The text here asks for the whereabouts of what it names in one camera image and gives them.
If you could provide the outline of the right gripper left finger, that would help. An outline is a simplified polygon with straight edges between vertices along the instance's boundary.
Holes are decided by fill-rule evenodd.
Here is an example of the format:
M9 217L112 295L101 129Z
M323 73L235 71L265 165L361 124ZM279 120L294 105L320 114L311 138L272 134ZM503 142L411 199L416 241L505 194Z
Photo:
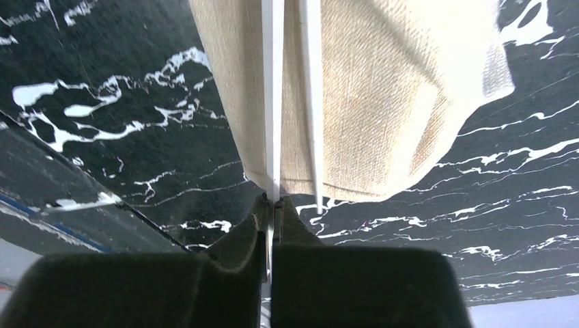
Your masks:
M2 327L258 327L270 205L201 253L58 254L23 275Z

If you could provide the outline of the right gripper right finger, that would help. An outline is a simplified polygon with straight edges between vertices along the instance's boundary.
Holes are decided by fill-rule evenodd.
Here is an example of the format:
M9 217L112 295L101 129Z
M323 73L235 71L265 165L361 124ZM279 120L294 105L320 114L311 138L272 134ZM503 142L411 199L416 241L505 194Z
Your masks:
M439 252L328 246L289 197L276 207L272 327L471 327L455 273Z

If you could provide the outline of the beige cloth napkin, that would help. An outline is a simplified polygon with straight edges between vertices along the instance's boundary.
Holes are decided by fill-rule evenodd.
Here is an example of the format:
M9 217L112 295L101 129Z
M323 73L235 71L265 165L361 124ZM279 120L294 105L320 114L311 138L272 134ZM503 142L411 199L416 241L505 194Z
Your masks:
M246 177L265 189L262 4L191 1ZM479 107L514 91L498 1L322 1L324 197L418 183Z

